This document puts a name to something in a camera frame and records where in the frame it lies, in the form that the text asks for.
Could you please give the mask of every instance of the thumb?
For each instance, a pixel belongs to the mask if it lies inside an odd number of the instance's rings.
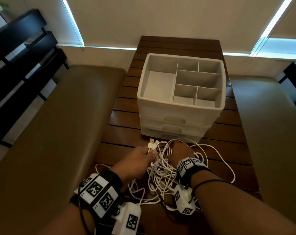
[[[149,162],[154,162],[157,158],[157,150],[151,150],[150,153],[147,154],[147,159]]]

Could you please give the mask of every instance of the white cable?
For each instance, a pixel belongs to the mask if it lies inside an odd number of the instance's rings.
[[[205,155],[206,158],[206,164],[207,167],[209,165],[208,162],[208,157],[206,155],[206,152],[203,150],[203,148],[201,146],[209,146],[211,148],[213,148],[217,154],[220,156],[221,160],[228,166],[228,168],[232,171],[233,173],[233,180],[231,181],[231,183],[233,183],[235,181],[235,173],[232,170],[232,168],[226,163],[226,161],[224,161],[224,159],[222,158],[222,156],[220,155],[220,153],[211,145],[208,144],[198,144],[188,138],[176,138],[176,139],[172,139],[168,142],[166,141],[161,141],[158,144],[158,147],[156,148],[158,154],[157,154],[157,162],[154,163],[154,166],[150,166],[147,169],[147,172],[149,174],[148,177],[148,188],[151,192],[156,193],[156,191],[158,191],[158,194],[164,199],[165,195],[172,195],[173,191],[174,191],[174,185],[178,184],[178,182],[175,180],[176,179],[176,169],[170,165],[169,163],[169,155],[172,153],[172,149],[170,148],[170,144],[175,141],[178,140],[180,142],[180,139],[187,139],[189,141],[191,141],[192,143],[194,143],[194,145],[190,146],[191,148],[194,146],[198,146],[201,151],[203,152],[203,154]],[[163,149],[160,148],[161,144],[165,144],[165,146],[163,147]],[[200,152],[195,152],[194,153],[195,157],[199,158],[199,156],[201,156],[202,159],[202,163],[205,163],[204,160],[204,156],[202,155],[202,153]],[[104,164],[96,164],[95,169],[97,170],[97,165],[103,165],[106,166],[108,168],[110,168],[107,165]],[[152,204],[157,204],[159,203],[161,200],[158,198],[158,196],[155,196],[154,198],[151,199],[144,199],[144,195],[145,195],[145,188],[140,188],[138,189],[138,185],[136,183],[136,180],[133,180],[131,184],[128,185],[128,189],[130,194],[135,198],[139,200],[139,204],[140,205],[152,205]],[[136,197],[134,194],[139,192],[139,191],[143,191],[142,197],[138,198]],[[166,205],[166,208],[170,211],[175,211],[177,209],[171,208],[169,206]]]

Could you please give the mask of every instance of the brown cushion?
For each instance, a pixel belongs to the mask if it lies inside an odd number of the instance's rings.
[[[34,234],[86,176],[125,71],[72,66],[0,162],[0,234]]]

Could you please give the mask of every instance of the stacked drawers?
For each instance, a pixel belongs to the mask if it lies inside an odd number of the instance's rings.
[[[137,99],[142,134],[198,142],[225,105],[223,61],[148,54]]]

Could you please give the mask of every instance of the wooden table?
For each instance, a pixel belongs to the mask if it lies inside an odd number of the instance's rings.
[[[93,160],[95,164],[114,165],[134,147],[148,145],[149,137],[141,134],[136,97],[142,67],[148,53],[212,58],[224,61],[218,40],[142,36]],[[261,195],[258,193],[258,181],[252,166],[252,159],[226,66],[225,71],[227,75],[225,108],[200,142],[212,145],[220,152],[236,174],[234,182],[236,186],[261,200]],[[204,149],[209,158],[209,168],[212,172],[224,180],[231,181],[232,172],[221,161],[218,154],[209,147],[204,147]],[[95,165],[93,164],[89,174],[94,172]],[[139,181],[139,186],[147,187],[146,184],[146,178]],[[173,203],[171,198],[166,198],[166,200],[168,203]],[[171,220],[160,204],[143,205],[138,233],[183,235],[196,234],[201,229],[202,234],[212,234],[201,213],[186,216],[176,212]],[[114,221],[109,221],[106,225],[99,226],[97,229],[102,231],[101,234],[111,234],[113,225]]]

